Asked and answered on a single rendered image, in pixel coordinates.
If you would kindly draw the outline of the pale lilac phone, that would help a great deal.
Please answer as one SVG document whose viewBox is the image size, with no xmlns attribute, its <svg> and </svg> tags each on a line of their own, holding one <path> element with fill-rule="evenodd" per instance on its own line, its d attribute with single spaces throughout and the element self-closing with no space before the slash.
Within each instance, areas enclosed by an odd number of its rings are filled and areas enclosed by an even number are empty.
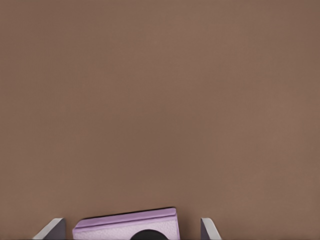
<svg viewBox="0 0 320 240">
<path fill-rule="evenodd" d="M 158 208 L 84 218 L 72 230 L 74 240 L 180 240 L 177 211 Z"/>
</svg>

